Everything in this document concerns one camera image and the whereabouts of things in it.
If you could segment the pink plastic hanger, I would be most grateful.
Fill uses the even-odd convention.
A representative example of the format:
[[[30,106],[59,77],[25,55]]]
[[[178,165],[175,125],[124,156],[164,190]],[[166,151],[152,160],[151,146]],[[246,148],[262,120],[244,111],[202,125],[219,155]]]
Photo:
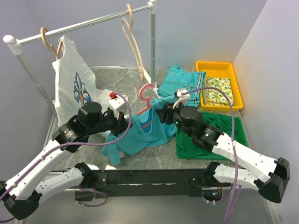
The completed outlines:
[[[152,122],[153,122],[153,118],[154,118],[154,115],[153,115],[153,110],[152,110],[152,104],[151,104],[151,100],[150,100],[150,97],[144,97],[144,91],[148,88],[154,90],[155,89],[155,85],[152,84],[152,83],[148,83],[148,84],[145,84],[143,85],[140,90],[139,90],[139,93],[138,93],[138,97],[139,99],[142,101],[142,102],[145,102],[146,103],[146,106],[141,109],[139,112],[137,112],[137,116],[140,116],[142,115],[143,113],[145,113],[146,111],[149,111],[149,115],[151,115],[151,120],[149,120],[147,123],[145,123],[143,126],[141,126],[141,129],[142,131],[144,131],[145,128],[149,127],[150,125],[152,125]]]

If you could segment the black base beam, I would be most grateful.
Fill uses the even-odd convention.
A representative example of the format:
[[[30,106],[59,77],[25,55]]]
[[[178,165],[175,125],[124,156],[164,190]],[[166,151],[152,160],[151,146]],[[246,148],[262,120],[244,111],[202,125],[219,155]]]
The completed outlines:
[[[203,188],[221,184],[204,169],[94,170],[77,185],[109,197],[202,196]]]

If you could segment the beige hanger on right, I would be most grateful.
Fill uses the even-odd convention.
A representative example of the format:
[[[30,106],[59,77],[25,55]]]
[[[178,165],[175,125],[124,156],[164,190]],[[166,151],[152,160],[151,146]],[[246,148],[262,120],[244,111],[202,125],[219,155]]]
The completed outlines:
[[[131,50],[133,52],[133,55],[134,55],[134,58],[136,61],[136,65],[138,68],[138,72],[140,75],[140,79],[143,81],[145,78],[144,67],[143,67],[143,63],[142,63],[142,56],[141,56],[136,38],[133,33],[133,13],[132,13],[130,4],[127,3],[126,7],[127,7],[127,12],[129,14],[129,21],[125,17],[122,17],[121,27],[122,27],[124,36],[126,37],[128,43],[131,47]]]

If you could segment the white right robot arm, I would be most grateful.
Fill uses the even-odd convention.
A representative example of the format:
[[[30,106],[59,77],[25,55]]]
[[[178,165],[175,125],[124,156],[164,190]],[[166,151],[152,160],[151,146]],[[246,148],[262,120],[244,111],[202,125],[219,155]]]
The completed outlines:
[[[290,163],[285,158],[274,159],[233,141],[221,129],[207,124],[193,106],[166,103],[157,111],[161,123],[175,124],[201,149],[233,161],[236,167],[211,162],[203,176],[210,186],[232,183],[256,191],[265,199],[281,203],[290,180]]]

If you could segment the metal clothes rack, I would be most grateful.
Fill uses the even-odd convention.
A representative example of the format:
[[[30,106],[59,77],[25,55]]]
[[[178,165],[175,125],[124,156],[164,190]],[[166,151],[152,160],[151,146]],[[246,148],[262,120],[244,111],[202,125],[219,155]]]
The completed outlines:
[[[27,37],[21,40],[15,39],[12,35],[5,35],[3,37],[3,42],[10,48],[11,52],[18,58],[20,63],[22,64],[25,71],[28,73],[29,77],[32,79],[34,85],[40,92],[42,98],[45,100],[47,105],[49,106],[52,113],[55,113],[55,107],[50,99],[49,95],[47,94],[46,90],[42,86],[41,82],[38,80],[36,75],[34,74],[33,70],[31,69],[29,63],[25,59],[23,53],[22,53],[22,46],[25,46],[27,44],[31,44],[34,42],[41,41],[45,37],[54,37],[57,35],[66,34],[68,32],[82,29],[85,27],[89,27],[95,24],[103,23],[109,20],[113,20],[116,18],[123,17],[125,15],[132,15],[133,13],[141,12],[144,10],[150,10],[150,33],[151,33],[151,67],[150,67],[150,74],[144,75],[147,82],[153,83],[155,85],[154,90],[157,91],[157,82],[156,82],[156,14],[157,14],[157,1],[156,0],[150,0],[143,6],[132,8],[129,10],[123,10],[116,13],[104,15],[95,19],[91,19],[88,21],[80,22],[77,24],[69,25],[63,28],[58,28],[52,31],[48,31],[45,33],[45,35],[37,34],[31,37]]]

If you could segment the green plastic tray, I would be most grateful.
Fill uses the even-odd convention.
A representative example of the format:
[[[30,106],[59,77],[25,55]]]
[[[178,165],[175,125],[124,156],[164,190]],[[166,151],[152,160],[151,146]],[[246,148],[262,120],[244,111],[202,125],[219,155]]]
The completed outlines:
[[[248,146],[242,120],[239,117],[235,118],[234,140],[241,143],[244,146]]]

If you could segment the folded teal polo shirt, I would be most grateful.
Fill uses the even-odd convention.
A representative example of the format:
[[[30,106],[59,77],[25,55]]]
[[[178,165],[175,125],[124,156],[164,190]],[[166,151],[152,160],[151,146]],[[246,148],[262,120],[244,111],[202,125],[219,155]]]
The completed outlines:
[[[169,102],[176,102],[175,92],[180,89],[187,91],[203,87],[205,71],[187,72],[178,65],[171,66],[157,93],[159,98],[166,98]]]

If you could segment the light blue t shirt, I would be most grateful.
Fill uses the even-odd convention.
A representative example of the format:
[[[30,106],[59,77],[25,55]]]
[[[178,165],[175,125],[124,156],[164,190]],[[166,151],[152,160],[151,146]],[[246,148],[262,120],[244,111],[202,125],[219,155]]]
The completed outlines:
[[[120,141],[104,146],[101,154],[106,156],[112,165],[120,163],[119,152],[134,156],[146,147],[168,143],[176,134],[175,124],[161,123],[156,110],[162,109],[165,103],[174,103],[174,96],[155,98],[152,108],[140,115],[132,115],[132,126],[127,135]]]

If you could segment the beige hanger with shirt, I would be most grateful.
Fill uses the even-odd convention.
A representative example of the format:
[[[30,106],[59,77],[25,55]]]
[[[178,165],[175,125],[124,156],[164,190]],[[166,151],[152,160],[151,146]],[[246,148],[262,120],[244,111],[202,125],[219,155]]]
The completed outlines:
[[[57,49],[53,46],[53,44],[49,44],[46,40],[46,32],[48,32],[47,28],[46,27],[41,27],[40,29],[40,34],[41,34],[41,39],[42,39],[42,42],[44,44],[44,46],[46,47],[46,49],[48,51],[51,51],[53,52],[56,60],[60,59],[60,53],[61,53],[61,50],[62,50],[62,46],[63,46],[63,41],[62,40],[59,40],[58,42],[58,47]]]

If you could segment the white flower print shirt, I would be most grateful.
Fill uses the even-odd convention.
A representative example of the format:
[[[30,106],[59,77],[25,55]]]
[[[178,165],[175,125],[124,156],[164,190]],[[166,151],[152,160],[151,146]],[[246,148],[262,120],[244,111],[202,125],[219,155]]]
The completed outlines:
[[[77,52],[74,41],[65,35],[59,40],[62,42],[62,56],[52,63],[55,71],[55,109],[58,126],[66,124],[90,101],[99,103],[102,113],[110,108],[119,115],[120,110],[108,103],[111,91],[96,88],[96,76]]]

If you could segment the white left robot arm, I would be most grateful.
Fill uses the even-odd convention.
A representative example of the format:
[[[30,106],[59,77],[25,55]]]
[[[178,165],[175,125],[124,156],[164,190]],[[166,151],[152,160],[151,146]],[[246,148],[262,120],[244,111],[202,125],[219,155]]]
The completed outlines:
[[[64,174],[48,180],[44,178],[67,156],[81,146],[90,145],[89,136],[110,131],[124,137],[132,119],[125,119],[120,112],[116,116],[111,109],[102,112],[97,102],[87,102],[77,115],[59,127],[41,153],[13,178],[0,183],[0,199],[8,212],[17,220],[23,220],[37,210],[49,197],[71,187],[90,187],[94,172],[85,164],[78,163]]]

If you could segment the yellow plastic tray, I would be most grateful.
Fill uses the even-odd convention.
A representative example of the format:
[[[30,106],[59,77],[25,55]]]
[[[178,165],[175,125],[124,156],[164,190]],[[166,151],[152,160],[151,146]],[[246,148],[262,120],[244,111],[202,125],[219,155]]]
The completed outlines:
[[[239,91],[238,82],[236,80],[235,71],[233,65],[227,62],[207,62],[197,61],[197,71],[206,72],[206,78],[208,77],[220,77],[229,78],[231,83],[232,95],[234,97],[233,110],[238,111],[243,108],[243,101]]]

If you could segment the dark green shirt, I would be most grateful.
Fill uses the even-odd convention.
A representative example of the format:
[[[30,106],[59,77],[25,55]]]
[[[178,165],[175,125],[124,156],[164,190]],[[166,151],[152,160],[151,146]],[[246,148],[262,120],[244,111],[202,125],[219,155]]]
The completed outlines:
[[[228,115],[202,112],[205,123],[221,129],[229,136],[232,133],[232,118]],[[214,154],[196,146],[192,139],[187,137],[180,129],[176,133],[176,151],[180,159],[226,160],[225,157]]]

